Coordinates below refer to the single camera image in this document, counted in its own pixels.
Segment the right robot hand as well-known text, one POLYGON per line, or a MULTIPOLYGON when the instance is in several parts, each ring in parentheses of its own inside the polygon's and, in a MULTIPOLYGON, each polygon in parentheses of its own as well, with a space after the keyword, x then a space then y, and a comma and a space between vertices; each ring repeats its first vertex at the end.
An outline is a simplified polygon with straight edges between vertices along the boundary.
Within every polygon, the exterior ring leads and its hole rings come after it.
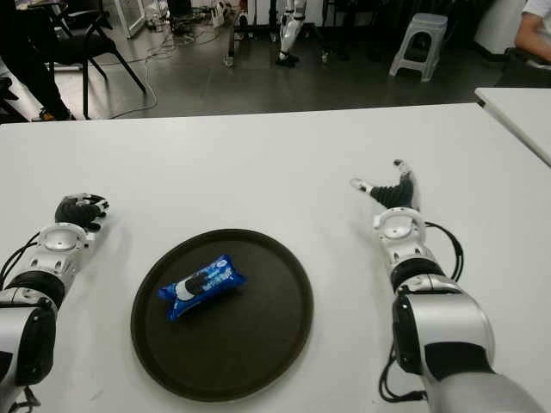
POLYGON ((399 180, 392 186, 372 185, 360 178, 352 178, 350 185, 386 209, 407 207, 419 212, 418 182, 412 167, 402 159, 393 160, 393 166, 399 172, 399 180))

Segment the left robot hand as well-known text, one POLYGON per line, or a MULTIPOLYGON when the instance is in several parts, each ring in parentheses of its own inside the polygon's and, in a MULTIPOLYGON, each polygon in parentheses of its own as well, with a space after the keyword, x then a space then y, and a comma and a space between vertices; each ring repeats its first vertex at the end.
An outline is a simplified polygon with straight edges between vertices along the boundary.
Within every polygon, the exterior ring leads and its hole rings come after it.
POLYGON ((54 220, 56 223, 77 225, 89 232, 98 232, 101 225, 96 221, 105 218, 109 202, 96 194, 70 194, 58 204, 54 220))

